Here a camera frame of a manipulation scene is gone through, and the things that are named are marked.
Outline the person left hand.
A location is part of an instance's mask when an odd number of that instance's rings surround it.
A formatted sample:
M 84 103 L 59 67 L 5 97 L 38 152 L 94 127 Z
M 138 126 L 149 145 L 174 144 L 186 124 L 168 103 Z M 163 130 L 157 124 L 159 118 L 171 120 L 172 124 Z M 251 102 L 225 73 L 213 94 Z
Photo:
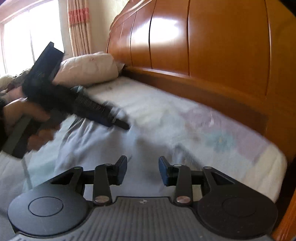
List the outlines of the person left hand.
M 1 107 L 1 150 L 16 158 L 38 151 L 54 139 L 65 116 L 48 113 L 25 98 Z

